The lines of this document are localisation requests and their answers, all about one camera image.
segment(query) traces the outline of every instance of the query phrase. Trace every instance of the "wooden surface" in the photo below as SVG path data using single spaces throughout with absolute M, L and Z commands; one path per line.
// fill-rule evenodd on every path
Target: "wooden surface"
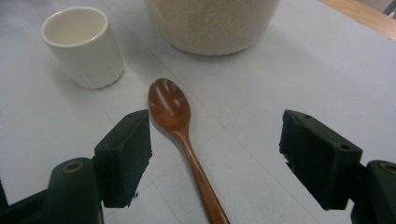
M 396 20 L 356 0 L 320 0 L 322 3 L 396 40 Z

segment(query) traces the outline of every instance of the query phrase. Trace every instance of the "spoon handle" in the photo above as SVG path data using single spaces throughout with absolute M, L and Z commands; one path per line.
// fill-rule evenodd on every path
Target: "spoon handle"
M 178 133 L 175 133 L 175 137 L 180 142 L 184 149 L 184 152 L 186 153 L 187 160 L 189 161 L 191 171 L 194 175 L 195 182 L 201 194 L 201 199 L 204 202 L 205 210 L 207 215 L 209 216 L 210 223 L 230 223 L 224 210 L 221 207 L 215 191 L 212 189 L 212 186 L 210 186 L 209 180 L 206 177 L 201 163 L 195 156 L 194 150 L 190 142 L 188 128 L 183 129 Z

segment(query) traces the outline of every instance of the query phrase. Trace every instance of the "ceramic cup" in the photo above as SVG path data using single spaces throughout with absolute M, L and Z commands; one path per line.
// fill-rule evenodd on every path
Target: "ceramic cup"
M 96 89 L 112 84 L 123 71 L 122 58 L 104 12 L 72 7 L 55 13 L 41 27 L 41 36 L 78 85 Z
M 172 46 L 200 55 L 225 55 L 253 45 L 279 0 L 145 0 L 151 20 Z

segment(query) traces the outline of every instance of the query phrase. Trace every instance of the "wooden spoon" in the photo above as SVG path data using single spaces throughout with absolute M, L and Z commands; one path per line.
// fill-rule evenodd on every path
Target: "wooden spoon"
M 210 222 L 230 223 L 192 149 L 189 138 L 191 110 L 186 96 L 175 83 L 160 78 L 149 88 L 148 108 L 155 121 L 183 147 Z

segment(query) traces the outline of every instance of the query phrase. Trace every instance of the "table surface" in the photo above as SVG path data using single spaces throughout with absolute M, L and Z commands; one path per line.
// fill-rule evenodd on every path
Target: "table surface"
M 109 17 L 125 71 L 101 90 L 63 76 L 40 37 L 49 15 L 75 6 Z M 48 185 L 57 164 L 91 158 L 120 121 L 148 108 L 166 77 L 186 93 L 191 142 L 232 223 L 350 223 L 323 211 L 278 152 L 282 114 L 322 121 L 361 147 L 362 164 L 396 161 L 396 42 L 315 0 L 282 0 L 253 47 L 200 57 L 165 43 L 142 0 L 0 2 L 0 177 L 15 203 Z M 129 208 L 106 223 L 207 223 L 181 151 L 150 124 L 153 156 Z

